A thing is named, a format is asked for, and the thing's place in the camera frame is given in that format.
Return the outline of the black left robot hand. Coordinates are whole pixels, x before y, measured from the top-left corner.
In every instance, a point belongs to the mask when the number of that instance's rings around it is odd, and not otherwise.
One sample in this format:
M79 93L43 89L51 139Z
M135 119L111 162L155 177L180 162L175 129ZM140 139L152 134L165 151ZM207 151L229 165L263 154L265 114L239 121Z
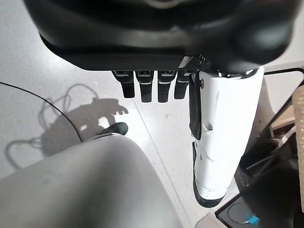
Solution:
M45 46L88 71L242 79L280 57L301 0L27 0Z

